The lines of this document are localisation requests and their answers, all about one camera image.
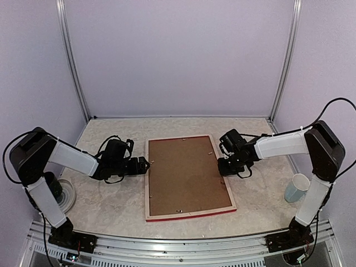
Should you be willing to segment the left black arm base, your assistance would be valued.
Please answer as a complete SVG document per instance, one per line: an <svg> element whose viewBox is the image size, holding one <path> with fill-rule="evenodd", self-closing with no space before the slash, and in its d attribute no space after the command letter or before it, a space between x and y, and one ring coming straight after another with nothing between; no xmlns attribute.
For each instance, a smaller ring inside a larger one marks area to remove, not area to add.
<svg viewBox="0 0 356 267"><path fill-rule="evenodd" d="M97 243L97 236L74 231L73 224L70 219L67 219L61 226L57 228L54 226L51 227L48 241L50 244L75 250L79 253L93 254Z"/></svg>

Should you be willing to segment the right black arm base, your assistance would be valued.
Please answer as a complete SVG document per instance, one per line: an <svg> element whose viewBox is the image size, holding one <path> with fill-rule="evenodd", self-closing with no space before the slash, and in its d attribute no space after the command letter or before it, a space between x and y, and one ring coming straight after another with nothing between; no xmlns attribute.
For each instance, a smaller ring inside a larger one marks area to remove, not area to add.
<svg viewBox="0 0 356 267"><path fill-rule="evenodd" d="M292 218L287 231L269 234L265 237L270 253L296 248L314 242L310 226L304 226Z"/></svg>

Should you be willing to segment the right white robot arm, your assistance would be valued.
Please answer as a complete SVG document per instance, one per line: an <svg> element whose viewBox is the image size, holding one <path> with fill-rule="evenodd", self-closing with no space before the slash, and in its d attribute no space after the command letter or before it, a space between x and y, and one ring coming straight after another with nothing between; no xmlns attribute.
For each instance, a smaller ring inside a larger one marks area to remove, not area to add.
<svg viewBox="0 0 356 267"><path fill-rule="evenodd" d="M302 226L312 223L340 175L346 154L340 139L325 121L318 120L297 130L252 136L250 140L232 129L219 141L224 157L219 158L217 164L222 176L240 176L250 171L255 162L273 157L287 156L293 160L304 157L309 162L310 186L294 218L299 225L284 235L288 246L298 246L306 238Z"/></svg>

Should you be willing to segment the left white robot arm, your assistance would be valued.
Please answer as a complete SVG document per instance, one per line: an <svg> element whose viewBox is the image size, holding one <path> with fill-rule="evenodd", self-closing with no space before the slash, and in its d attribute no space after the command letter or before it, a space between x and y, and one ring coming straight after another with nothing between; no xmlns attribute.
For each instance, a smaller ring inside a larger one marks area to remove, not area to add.
<svg viewBox="0 0 356 267"><path fill-rule="evenodd" d="M60 185L56 175L46 170L48 164L71 169L97 181L109 184L117 176L120 181L126 176L146 174L150 163L145 157L133 157L134 141L109 136L95 155L81 150L66 141L36 127L20 134L3 150L2 164L10 161L18 180L12 183L23 186L29 200L42 217L57 229L55 236L65 247L73 247L78 236L66 224L70 220L57 202Z"/></svg>

